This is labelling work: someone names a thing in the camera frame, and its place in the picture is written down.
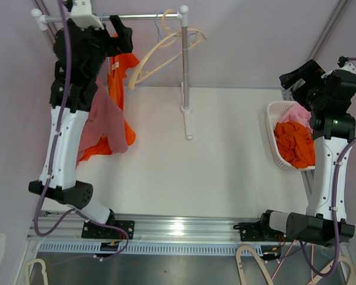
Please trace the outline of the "beige hanger bottom centre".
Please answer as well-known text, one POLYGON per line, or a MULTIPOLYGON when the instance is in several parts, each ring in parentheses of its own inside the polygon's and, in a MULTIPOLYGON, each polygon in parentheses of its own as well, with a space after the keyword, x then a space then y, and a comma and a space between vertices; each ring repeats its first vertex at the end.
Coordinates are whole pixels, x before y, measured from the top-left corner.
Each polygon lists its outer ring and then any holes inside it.
POLYGON ((251 277, 252 273, 257 273, 257 268, 259 269, 259 272, 263 275, 263 278, 265 279, 265 283, 269 285, 273 285, 274 282, 265 266, 264 260, 260 258, 258 253, 256 252, 256 249, 252 246, 249 245, 242 245, 237 248, 236 253, 235 253, 235 259, 236 259, 236 264, 237 264, 237 272, 239 276, 239 282, 240 284, 247 284, 247 277, 251 277), (250 254, 250 257, 253 258, 254 263, 252 264, 251 261, 247 260, 245 263, 243 261, 243 254, 247 253, 250 254))

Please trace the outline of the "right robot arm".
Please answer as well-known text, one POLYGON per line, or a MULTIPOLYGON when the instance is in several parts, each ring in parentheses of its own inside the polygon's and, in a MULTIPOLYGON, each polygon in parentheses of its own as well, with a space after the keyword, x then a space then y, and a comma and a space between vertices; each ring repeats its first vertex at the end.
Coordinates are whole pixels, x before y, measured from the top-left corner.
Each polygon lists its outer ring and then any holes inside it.
POLYGON ((356 94, 355 66, 341 58, 339 67, 326 72, 313 59, 279 80, 293 98, 311 113, 316 164, 311 197, 305 214, 268 210, 262 214, 258 233, 272 240, 279 233, 301 242, 325 247, 350 240, 355 227, 347 223, 345 177, 355 139, 356 121, 348 113, 356 94))

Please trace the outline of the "light pink t shirt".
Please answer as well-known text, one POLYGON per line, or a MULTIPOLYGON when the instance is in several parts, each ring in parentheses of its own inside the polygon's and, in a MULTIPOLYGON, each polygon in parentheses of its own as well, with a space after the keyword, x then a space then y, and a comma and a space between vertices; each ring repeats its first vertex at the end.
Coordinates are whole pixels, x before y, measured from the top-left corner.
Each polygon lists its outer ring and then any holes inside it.
POLYGON ((313 133, 313 129, 310 126, 311 113, 307 111, 300 104, 293 104, 287 112, 288 122, 296 122, 305 126, 310 134, 313 133))

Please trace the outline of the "silver clothes rack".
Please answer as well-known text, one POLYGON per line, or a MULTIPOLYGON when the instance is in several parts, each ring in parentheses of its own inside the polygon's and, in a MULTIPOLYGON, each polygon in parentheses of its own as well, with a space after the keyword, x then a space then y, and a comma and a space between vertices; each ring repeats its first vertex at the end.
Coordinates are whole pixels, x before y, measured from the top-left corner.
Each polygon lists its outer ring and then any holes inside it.
MULTIPOLYGON (((184 127, 185 127, 185 137, 187 140, 193 139, 193 126, 191 120, 192 107, 190 105, 189 97, 189 49, 195 47, 205 40, 206 36, 198 29, 188 27, 188 13, 189 9, 187 6, 182 5, 178 12, 174 12, 172 9, 168 9, 163 14, 136 14, 136 15, 120 15, 120 20, 161 20, 161 28, 168 32, 168 36, 160 39, 158 43, 140 60, 139 64, 134 69, 134 72, 129 79, 128 90, 134 91, 137 84, 153 77, 156 73, 163 70, 165 67, 170 65, 172 62, 177 60, 179 57, 182 58, 182 68, 183 68, 183 81, 181 83, 182 92, 182 106, 181 112, 183 113, 184 127), (165 25, 165 19, 175 19, 180 21, 181 30, 177 32, 172 32, 170 27, 165 25), (172 57, 156 69, 143 73, 142 69, 146 64, 149 57, 159 49, 170 47, 178 39, 182 40, 182 51, 176 56, 172 57)), ((78 24, 78 27, 87 28, 93 26, 94 28, 103 28, 104 21, 109 21, 110 16, 96 16, 92 12, 91 1, 73 1, 72 10, 68 13, 68 16, 78 24)))

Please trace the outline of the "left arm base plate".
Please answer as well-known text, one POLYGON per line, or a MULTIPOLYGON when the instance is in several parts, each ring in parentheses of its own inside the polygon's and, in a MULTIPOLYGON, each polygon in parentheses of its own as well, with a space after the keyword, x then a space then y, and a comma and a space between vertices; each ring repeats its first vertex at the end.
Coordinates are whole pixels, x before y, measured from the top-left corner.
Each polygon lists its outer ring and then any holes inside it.
MULTIPOLYGON (((132 220, 115 220, 114 225, 128 234, 130 240, 133 239, 135 222, 132 220)), ((81 237, 83 239, 126 239, 125 235, 115 229, 98 226, 92 222, 85 222, 82 228, 81 237)))

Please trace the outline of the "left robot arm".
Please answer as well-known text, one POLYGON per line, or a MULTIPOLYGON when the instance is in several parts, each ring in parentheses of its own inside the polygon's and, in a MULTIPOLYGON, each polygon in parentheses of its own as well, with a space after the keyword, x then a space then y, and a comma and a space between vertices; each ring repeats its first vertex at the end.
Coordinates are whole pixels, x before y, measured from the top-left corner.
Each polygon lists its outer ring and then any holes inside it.
POLYGON ((109 17, 117 37, 106 28, 81 28, 67 20, 55 36, 57 57, 51 86, 52 126, 45 166, 38 180, 28 185, 31 193, 77 209, 96 222, 95 231, 110 238, 116 223, 111 210, 93 198, 93 186, 76 179, 76 160, 84 125, 98 90, 96 80, 105 59, 130 52, 132 29, 116 15, 109 17))

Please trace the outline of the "salmon pink t shirt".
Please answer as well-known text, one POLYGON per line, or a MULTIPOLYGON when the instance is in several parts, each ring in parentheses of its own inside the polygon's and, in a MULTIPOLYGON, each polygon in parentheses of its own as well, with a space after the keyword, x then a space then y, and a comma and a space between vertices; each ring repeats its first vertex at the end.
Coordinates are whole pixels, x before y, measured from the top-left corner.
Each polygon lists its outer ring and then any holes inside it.
POLYGON ((83 160, 85 151, 96 146, 103 137, 107 138, 112 153, 124 153, 128 150, 123 111, 110 98, 102 81, 97 80, 96 84, 98 90, 93 97, 78 147, 78 163, 83 160))

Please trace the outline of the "aluminium mounting rail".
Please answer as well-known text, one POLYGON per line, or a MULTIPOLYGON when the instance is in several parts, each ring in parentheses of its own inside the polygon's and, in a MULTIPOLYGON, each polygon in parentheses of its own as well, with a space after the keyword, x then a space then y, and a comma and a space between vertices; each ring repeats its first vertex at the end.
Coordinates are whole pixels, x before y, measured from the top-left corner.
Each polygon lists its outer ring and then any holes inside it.
POLYGON ((86 221, 76 214, 69 214, 46 237, 36 235, 30 226, 27 240, 38 243, 39 252, 78 253, 111 256, 123 254, 157 255, 207 255, 232 256, 240 245, 256 249, 259 256, 273 248, 283 251, 290 245, 287 235, 277 242, 242 242, 237 223, 254 223, 256 218, 169 217, 118 214, 115 220, 135 222, 133 239, 83 239, 81 232, 86 221))

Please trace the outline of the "beige plastic hanger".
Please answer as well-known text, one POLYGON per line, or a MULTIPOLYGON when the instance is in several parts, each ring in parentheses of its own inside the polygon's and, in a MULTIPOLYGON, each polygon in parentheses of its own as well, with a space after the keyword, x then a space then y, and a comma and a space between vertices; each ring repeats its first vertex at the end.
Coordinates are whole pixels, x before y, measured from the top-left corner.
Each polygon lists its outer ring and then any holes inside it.
POLYGON ((161 28, 171 34, 171 28, 167 25, 167 20, 176 20, 177 12, 173 9, 165 10, 163 15, 161 16, 161 28))
POLYGON ((151 81, 177 61, 181 62, 183 72, 188 73, 189 51, 206 40, 205 33, 195 28, 188 28, 185 33, 175 31, 162 38, 135 67, 128 79, 128 90, 136 90, 136 86, 151 81))

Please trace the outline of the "orange t shirt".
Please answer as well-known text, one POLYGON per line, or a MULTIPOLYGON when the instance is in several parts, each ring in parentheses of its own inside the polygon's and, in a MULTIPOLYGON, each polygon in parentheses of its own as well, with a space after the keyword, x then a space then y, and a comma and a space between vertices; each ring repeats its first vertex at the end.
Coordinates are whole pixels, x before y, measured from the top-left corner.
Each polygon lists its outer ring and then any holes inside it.
POLYGON ((281 157, 296 169, 315 166, 314 141, 305 126, 296 122, 278 122, 274 135, 281 157))
MULTIPOLYGON (((130 68, 134 68, 139 64, 139 60, 133 53, 121 53, 120 55, 110 58, 110 71, 107 74, 107 85, 108 93, 110 98, 120 107, 123 111, 125 108, 125 92, 123 80, 126 78, 126 72, 130 68)), ((133 131, 131 126, 127 123, 125 119, 125 134, 128 143, 128 148, 136 140, 136 133, 133 131)), ((111 155, 112 153, 109 149, 107 143, 107 138, 103 137, 100 139, 98 144, 94 147, 89 148, 84 153, 84 160, 88 160, 93 155, 111 155)))

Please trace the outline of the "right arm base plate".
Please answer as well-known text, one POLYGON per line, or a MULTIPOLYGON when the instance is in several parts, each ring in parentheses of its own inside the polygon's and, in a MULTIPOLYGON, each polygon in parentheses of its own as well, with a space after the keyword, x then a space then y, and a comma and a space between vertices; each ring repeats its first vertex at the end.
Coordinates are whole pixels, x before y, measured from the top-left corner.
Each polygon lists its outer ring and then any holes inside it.
POLYGON ((284 234, 280 231, 273 230, 261 221, 254 223, 237 223, 233 226, 238 230, 242 242, 277 242, 279 237, 284 234))

